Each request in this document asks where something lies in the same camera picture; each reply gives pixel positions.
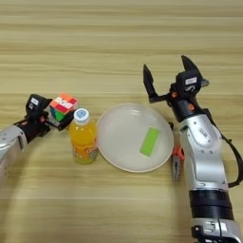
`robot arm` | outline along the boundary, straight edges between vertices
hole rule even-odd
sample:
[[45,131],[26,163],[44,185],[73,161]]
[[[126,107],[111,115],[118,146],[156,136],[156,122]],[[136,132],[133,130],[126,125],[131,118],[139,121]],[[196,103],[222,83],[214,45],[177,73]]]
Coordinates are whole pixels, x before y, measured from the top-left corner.
[[[197,104],[196,94],[209,82],[202,78],[190,59],[182,56],[182,62],[185,71],[177,75],[166,95],[158,96],[146,65],[143,81],[150,103],[166,101],[180,123],[180,144],[185,156],[184,169],[193,216],[192,236],[200,243],[243,243],[228,192],[229,185],[237,185],[242,180],[242,158],[231,141],[216,128],[208,110]],[[239,165],[239,177],[230,184],[220,156],[222,139],[233,148]]]
[[50,102],[51,99],[30,95],[25,118],[0,132],[0,187],[9,166],[32,140],[48,133],[50,125],[61,131],[72,122],[74,111],[69,112],[60,122],[51,121],[45,111]]
[[243,242],[239,226],[234,221],[219,153],[222,141],[219,131],[206,115],[198,115],[181,123],[180,134],[193,215],[193,237],[199,242]]

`orange liquid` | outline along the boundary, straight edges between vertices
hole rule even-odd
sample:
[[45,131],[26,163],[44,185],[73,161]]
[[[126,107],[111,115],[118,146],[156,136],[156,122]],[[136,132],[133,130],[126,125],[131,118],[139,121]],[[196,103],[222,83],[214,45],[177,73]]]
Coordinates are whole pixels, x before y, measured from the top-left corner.
[[79,125],[73,121],[69,127],[69,135],[73,147],[74,159],[87,164],[94,161],[97,157],[97,126],[94,121],[88,124]]

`silver metal part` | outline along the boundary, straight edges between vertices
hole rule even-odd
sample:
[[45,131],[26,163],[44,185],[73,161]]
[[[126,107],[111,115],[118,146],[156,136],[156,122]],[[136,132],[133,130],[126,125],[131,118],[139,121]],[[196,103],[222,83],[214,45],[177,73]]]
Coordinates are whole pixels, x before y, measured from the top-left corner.
[[193,218],[191,225],[192,227],[201,226],[204,235],[232,238],[238,243],[243,243],[239,226],[233,220],[218,218]]
[[221,136],[206,115],[181,123],[180,144],[185,155],[185,175],[189,190],[228,191],[224,164],[220,156]]
[[24,132],[15,125],[0,132],[0,184],[7,175],[9,166],[27,144]]

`orange juice bottle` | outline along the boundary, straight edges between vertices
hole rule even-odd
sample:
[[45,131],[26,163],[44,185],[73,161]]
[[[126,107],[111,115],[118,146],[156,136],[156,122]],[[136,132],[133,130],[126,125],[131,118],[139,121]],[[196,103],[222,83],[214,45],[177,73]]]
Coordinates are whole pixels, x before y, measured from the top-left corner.
[[93,162],[98,154],[97,126],[86,109],[77,109],[69,127],[74,159],[81,164]]

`green sponge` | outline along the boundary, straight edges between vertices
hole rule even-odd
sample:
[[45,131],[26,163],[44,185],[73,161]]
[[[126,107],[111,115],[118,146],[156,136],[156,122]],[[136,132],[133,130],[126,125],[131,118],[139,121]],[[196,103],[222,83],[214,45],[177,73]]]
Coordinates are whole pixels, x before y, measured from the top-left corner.
[[157,128],[149,128],[146,138],[141,146],[140,152],[147,157],[150,157],[159,137],[160,130]]

